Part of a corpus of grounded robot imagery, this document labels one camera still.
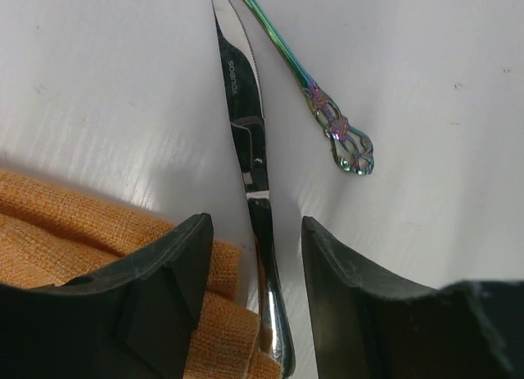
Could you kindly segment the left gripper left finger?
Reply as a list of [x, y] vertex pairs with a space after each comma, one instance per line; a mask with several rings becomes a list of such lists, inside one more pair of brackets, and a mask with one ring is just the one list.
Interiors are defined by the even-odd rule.
[[213, 237], [211, 217], [195, 214], [62, 286], [2, 285], [2, 377], [182, 377]]

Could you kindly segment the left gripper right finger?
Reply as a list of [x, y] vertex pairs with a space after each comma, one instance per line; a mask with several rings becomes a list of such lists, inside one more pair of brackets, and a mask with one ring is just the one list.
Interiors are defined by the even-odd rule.
[[522, 281], [426, 287], [309, 216], [301, 245], [321, 378], [522, 377]]

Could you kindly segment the silver table knife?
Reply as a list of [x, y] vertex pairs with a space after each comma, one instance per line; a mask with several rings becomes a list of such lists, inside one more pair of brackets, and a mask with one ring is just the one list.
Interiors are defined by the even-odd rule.
[[262, 91], [250, 41], [230, 0], [211, 0], [233, 145], [254, 235], [260, 348], [288, 378], [296, 368], [291, 328], [283, 299], [273, 237]]

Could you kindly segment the copper bowl spoon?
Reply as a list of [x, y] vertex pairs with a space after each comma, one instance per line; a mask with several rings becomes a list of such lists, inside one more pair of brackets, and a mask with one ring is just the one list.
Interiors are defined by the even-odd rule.
[[339, 106], [324, 92], [302, 66], [271, 20], [256, 0], [242, 0], [269, 36], [305, 97], [312, 116], [329, 140], [332, 157], [337, 167], [359, 176], [370, 175], [375, 161], [373, 142], [361, 130], [352, 126]]

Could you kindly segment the orange cloth napkin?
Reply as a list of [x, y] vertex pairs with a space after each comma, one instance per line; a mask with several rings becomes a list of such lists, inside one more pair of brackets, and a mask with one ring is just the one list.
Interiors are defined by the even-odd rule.
[[[62, 286], [178, 225], [13, 171], [1, 172], [1, 287]], [[180, 378], [279, 378], [260, 317], [237, 302], [241, 252], [213, 238], [201, 317]]]

